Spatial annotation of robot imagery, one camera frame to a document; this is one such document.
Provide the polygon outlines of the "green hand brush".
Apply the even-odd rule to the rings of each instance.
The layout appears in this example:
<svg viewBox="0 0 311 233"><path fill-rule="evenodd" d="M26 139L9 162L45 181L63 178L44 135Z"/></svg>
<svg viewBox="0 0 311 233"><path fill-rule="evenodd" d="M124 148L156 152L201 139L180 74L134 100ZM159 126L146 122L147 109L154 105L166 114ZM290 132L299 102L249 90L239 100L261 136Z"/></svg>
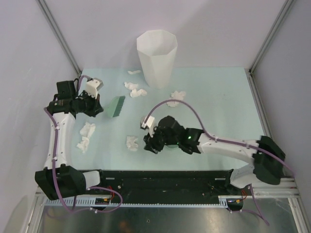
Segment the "green hand brush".
<svg viewBox="0 0 311 233"><path fill-rule="evenodd" d="M112 101L104 107L106 115L110 118L118 117L121 113L122 107L124 105L125 96L116 96Z"/></svg>

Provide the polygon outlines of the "green plastic dustpan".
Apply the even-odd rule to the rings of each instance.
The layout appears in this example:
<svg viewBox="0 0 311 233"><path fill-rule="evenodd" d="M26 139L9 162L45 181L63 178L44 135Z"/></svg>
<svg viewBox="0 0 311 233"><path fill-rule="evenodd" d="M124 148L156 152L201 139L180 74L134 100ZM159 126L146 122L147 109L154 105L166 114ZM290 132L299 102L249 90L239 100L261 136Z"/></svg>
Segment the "green plastic dustpan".
<svg viewBox="0 0 311 233"><path fill-rule="evenodd" d="M174 150L174 149L179 148L179 146L178 145L167 145L167 148L169 148L170 150Z"/></svg>

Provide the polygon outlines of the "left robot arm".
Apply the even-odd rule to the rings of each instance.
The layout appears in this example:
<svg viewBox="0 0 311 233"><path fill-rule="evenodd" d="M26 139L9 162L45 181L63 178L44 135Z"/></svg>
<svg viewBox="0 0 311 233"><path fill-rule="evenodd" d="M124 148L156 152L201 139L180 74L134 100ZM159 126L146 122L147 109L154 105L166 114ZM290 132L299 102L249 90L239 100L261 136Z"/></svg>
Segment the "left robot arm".
<svg viewBox="0 0 311 233"><path fill-rule="evenodd" d="M44 109L51 124L48 156L44 168L35 173L35 181L50 200L83 195L89 188L102 194L107 181L98 171L82 172L72 166L71 139L78 113L95 117L103 112L98 93L103 82L88 78L81 93L74 81L57 82L56 86L57 94Z"/></svg>

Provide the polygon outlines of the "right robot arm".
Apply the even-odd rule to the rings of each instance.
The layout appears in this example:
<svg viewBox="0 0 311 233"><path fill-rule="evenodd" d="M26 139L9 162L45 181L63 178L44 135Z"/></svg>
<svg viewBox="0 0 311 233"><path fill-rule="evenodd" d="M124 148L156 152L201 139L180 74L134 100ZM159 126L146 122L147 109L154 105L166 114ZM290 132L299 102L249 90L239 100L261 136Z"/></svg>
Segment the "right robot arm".
<svg viewBox="0 0 311 233"><path fill-rule="evenodd" d="M244 141L208 137L202 129L184 128L172 116L162 118L158 124L153 116L145 116L140 127L148 131L143 138L144 149L155 154L164 147L172 147L187 154L219 154L245 162L245 166L230 171L224 182L224 189L230 195L255 182L269 185L281 182L285 153L268 136Z"/></svg>

